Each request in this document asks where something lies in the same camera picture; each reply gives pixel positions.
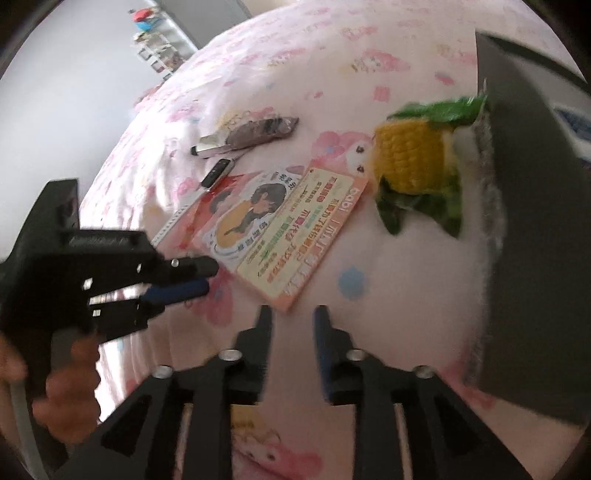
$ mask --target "corn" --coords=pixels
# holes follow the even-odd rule
[[[440,192],[445,177],[441,131],[423,119],[385,122],[375,130],[373,168],[398,193]]]

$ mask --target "red object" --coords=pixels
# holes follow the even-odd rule
[[[134,22],[143,22],[152,14],[153,12],[151,8],[143,8],[142,10],[138,10],[136,13],[134,13]]]

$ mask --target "white cable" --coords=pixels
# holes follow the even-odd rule
[[[35,441],[33,426],[31,425],[25,382],[11,384],[10,396],[14,418],[17,421],[18,436],[21,439],[21,453],[24,457],[25,465],[35,480],[49,480],[43,460],[41,459],[41,453],[39,453],[39,448]]]

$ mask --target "white wall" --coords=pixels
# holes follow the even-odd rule
[[[297,0],[242,0],[242,3],[246,5],[252,15],[259,15],[268,10],[283,7],[284,5],[291,5],[295,2]]]
[[[159,82],[131,47],[127,11],[143,4],[64,0],[0,79],[0,258],[47,181],[77,177],[86,193],[135,100]]]

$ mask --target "toy corn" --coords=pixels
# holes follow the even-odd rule
[[[462,188],[452,149],[453,130],[474,122],[484,98],[411,103],[375,130],[372,168],[376,204],[384,225],[397,234],[405,210],[431,216],[453,237],[462,225]]]

